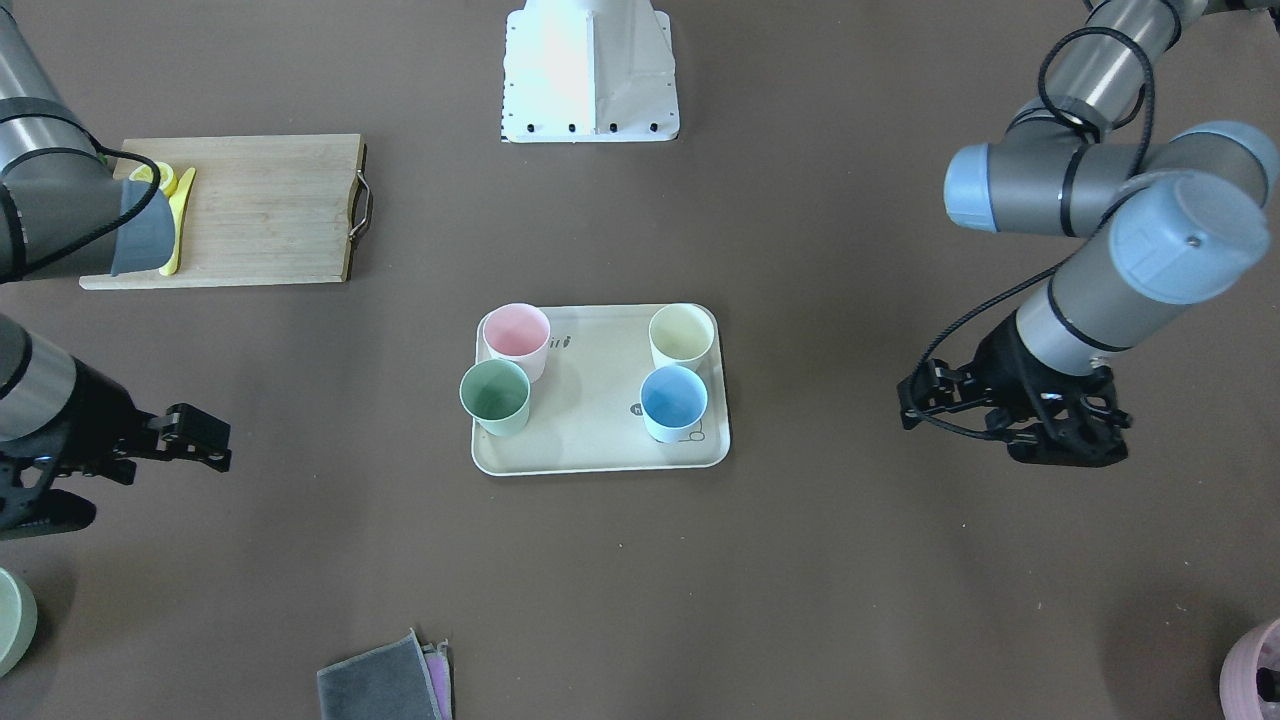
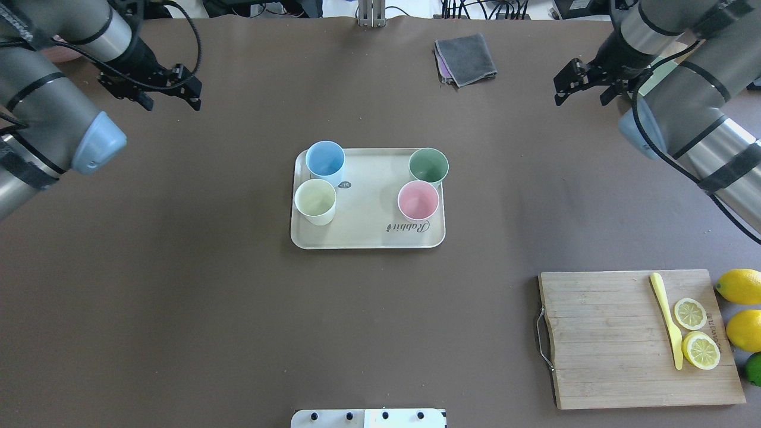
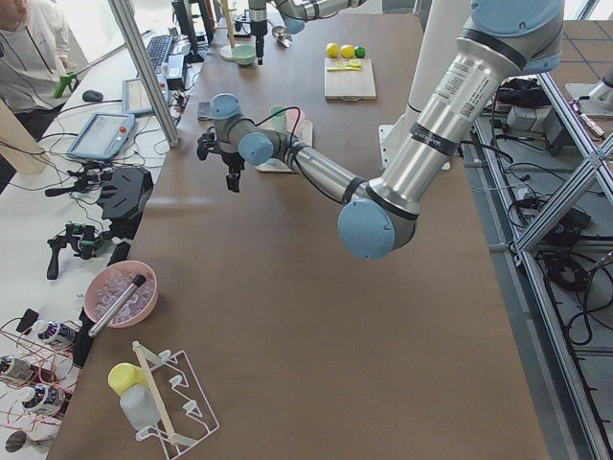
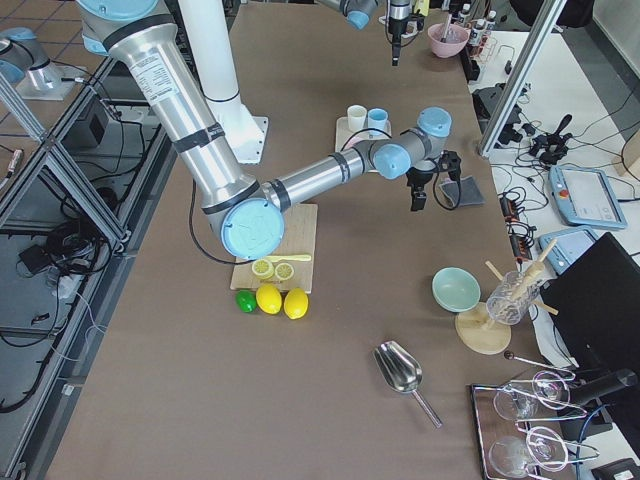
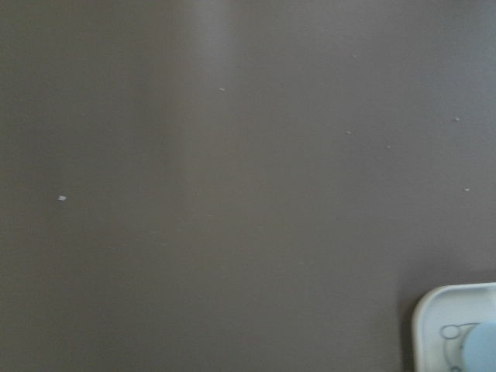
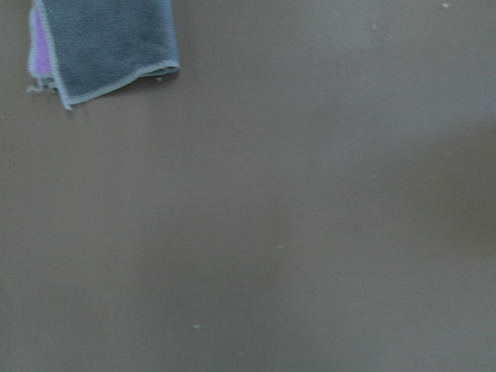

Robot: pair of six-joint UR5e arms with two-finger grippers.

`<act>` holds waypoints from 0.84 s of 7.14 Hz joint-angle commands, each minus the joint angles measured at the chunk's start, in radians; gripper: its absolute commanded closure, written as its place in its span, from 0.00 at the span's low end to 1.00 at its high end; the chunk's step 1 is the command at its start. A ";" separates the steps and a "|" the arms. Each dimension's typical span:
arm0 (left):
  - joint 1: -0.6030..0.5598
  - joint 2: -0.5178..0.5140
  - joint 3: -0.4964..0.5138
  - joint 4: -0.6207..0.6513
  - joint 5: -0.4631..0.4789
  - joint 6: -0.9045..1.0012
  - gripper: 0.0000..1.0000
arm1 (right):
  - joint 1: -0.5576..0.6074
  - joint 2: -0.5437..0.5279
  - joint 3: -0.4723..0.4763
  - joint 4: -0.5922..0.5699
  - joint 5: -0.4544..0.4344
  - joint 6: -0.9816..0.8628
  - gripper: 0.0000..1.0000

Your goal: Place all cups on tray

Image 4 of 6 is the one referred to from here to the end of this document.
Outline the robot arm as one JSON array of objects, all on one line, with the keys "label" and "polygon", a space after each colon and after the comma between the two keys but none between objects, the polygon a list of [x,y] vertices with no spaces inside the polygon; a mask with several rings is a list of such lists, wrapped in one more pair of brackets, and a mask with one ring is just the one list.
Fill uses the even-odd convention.
[{"label": "robot arm", "polygon": [[451,116],[430,107],[397,137],[359,141],[261,183],[236,157],[262,132],[239,97],[220,2],[183,1],[179,17],[162,1],[82,1],[78,7],[85,47],[127,66],[199,187],[212,231],[234,258],[272,253],[289,207],[368,171],[391,180],[406,176],[414,209],[424,206],[434,174],[460,177],[459,157],[445,149]]},{"label": "robot arm", "polygon": [[413,35],[418,35],[424,28],[428,13],[428,8],[420,6],[419,1],[320,0],[319,4],[339,12],[358,30],[367,26],[374,19],[378,7],[384,4],[385,37],[391,46],[391,65],[394,67],[399,64],[402,49],[412,43],[412,40],[403,43],[409,25],[415,23]]}]

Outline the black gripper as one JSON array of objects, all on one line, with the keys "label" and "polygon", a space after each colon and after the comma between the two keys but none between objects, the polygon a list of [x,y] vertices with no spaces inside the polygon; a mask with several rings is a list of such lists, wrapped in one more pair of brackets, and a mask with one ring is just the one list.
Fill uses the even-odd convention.
[{"label": "black gripper", "polygon": [[411,211],[423,210],[426,204],[425,185],[436,174],[447,173],[449,178],[461,181],[461,158],[455,151],[444,150],[437,159],[426,159],[422,166],[411,167],[406,173],[407,186],[411,188]]},{"label": "black gripper", "polygon": [[413,12],[415,1],[390,0],[386,2],[384,25],[386,38],[392,45],[392,65],[399,64],[401,45],[405,39],[413,39],[424,28],[425,16]]}]

